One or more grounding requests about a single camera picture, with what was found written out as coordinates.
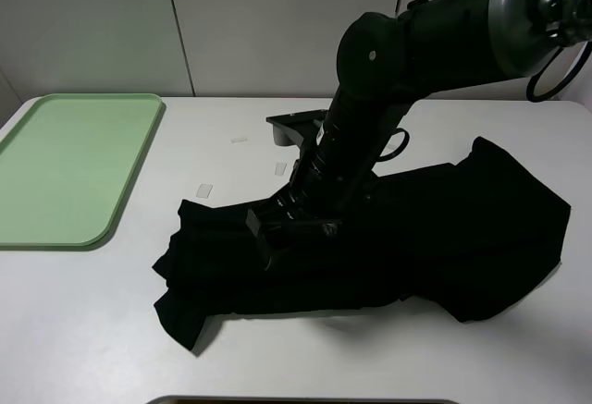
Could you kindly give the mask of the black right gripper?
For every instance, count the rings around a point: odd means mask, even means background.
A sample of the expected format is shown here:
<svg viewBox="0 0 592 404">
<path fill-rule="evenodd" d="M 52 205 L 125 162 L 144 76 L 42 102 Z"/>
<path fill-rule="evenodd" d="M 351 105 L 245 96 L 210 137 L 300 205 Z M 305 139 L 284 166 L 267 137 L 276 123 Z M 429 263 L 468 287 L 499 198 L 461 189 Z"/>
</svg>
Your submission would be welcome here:
<svg viewBox="0 0 592 404">
<path fill-rule="evenodd" d="M 246 226 L 253 233 L 265 269 L 296 250 L 320 247 L 345 236 L 352 215 L 370 204 L 368 189 L 363 185 L 344 213 L 307 211 L 292 196 L 288 185 L 254 203 L 246 215 Z"/>
</svg>

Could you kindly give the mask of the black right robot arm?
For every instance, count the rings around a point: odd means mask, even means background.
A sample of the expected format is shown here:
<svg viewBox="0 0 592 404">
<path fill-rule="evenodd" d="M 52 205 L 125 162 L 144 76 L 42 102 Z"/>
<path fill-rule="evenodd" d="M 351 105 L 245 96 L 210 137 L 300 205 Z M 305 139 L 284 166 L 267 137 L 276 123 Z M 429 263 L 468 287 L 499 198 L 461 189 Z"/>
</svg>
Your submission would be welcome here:
<svg viewBox="0 0 592 404">
<path fill-rule="evenodd" d="M 415 0 L 392 18 L 367 12 L 337 52 L 326 111 L 270 118 L 300 151 L 289 183 L 246 217 L 266 265 L 381 229 L 387 181 L 374 165 L 411 107 L 437 93 L 507 80 L 536 83 L 565 48 L 591 41 L 591 0 Z"/>
</svg>

